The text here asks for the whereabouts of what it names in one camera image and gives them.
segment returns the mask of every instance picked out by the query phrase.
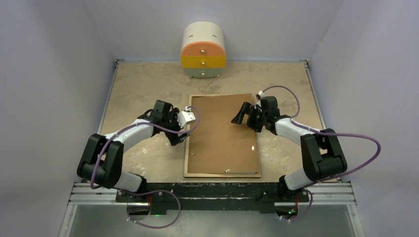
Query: round drawer unit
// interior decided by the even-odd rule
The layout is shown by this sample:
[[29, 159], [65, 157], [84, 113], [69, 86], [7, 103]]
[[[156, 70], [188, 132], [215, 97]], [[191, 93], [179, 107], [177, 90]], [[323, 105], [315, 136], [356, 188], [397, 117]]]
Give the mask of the round drawer unit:
[[212, 22], [203, 21], [186, 27], [180, 63], [190, 77], [218, 77], [226, 64], [221, 28]]

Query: beige table surface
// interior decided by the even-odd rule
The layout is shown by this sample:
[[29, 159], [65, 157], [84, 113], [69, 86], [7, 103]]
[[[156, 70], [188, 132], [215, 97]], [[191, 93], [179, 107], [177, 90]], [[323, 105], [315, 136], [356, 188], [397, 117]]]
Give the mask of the beige table surface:
[[[217, 79], [190, 79], [180, 63], [122, 62], [100, 133], [114, 132], [132, 123], [147, 109], [153, 108], [158, 99], [182, 110], [188, 105], [190, 94], [252, 93], [254, 97], [260, 90], [277, 84], [287, 86], [297, 94], [301, 111], [296, 120], [321, 128], [303, 63], [227, 63]], [[278, 99], [281, 114], [295, 114], [296, 102], [286, 90], [274, 88], [265, 95]], [[172, 147], [164, 133], [128, 150], [124, 154], [123, 170], [144, 175], [148, 182], [277, 182], [282, 175], [302, 167], [300, 147], [286, 138], [263, 130], [257, 134], [257, 145], [261, 178], [184, 178], [185, 143]]]

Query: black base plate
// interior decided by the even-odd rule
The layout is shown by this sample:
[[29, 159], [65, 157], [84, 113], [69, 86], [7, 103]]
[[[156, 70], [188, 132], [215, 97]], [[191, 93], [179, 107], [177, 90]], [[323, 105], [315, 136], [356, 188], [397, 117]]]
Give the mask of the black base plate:
[[[278, 196], [278, 183], [147, 183], [147, 191], [167, 190], [180, 200], [182, 210], [252, 210], [276, 213], [274, 203], [308, 202], [302, 190], [289, 197]], [[177, 210], [177, 202], [167, 193], [152, 194], [151, 215], [163, 215], [167, 210]], [[117, 194], [116, 202], [147, 202], [147, 197]]]

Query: wooden board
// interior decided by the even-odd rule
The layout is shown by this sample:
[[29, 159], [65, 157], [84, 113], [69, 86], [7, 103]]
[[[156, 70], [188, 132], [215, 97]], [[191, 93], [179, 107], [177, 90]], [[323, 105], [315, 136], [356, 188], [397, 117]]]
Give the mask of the wooden board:
[[230, 122], [245, 101], [252, 95], [190, 96], [201, 121], [186, 140], [184, 177], [261, 177], [256, 133]]

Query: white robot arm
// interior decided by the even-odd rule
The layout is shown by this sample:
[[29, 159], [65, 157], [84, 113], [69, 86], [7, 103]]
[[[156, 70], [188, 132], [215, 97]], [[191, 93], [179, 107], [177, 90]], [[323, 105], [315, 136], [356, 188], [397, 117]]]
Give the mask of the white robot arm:
[[[172, 104], [158, 100], [153, 109], [139, 116], [127, 127], [104, 136], [91, 135], [79, 163], [77, 175], [90, 181], [94, 176], [96, 184], [108, 189], [141, 191], [147, 180], [140, 175], [122, 171], [123, 154], [137, 143], [162, 131], [172, 146], [183, 142], [189, 136], [189, 132], [179, 131], [196, 118], [188, 107], [185, 111], [172, 108]], [[102, 149], [106, 151], [106, 159], [96, 164], [100, 153], [103, 154]]]
[[259, 97], [255, 105], [244, 102], [240, 111], [231, 122], [242, 124], [244, 115], [246, 125], [256, 132], [265, 127], [275, 135], [290, 139], [301, 146], [303, 168], [279, 178], [278, 191], [293, 192], [320, 179], [343, 173], [347, 169], [345, 157], [336, 136], [325, 136], [322, 133], [334, 133], [332, 129], [303, 129], [290, 116], [281, 115], [278, 102], [274, 96]]

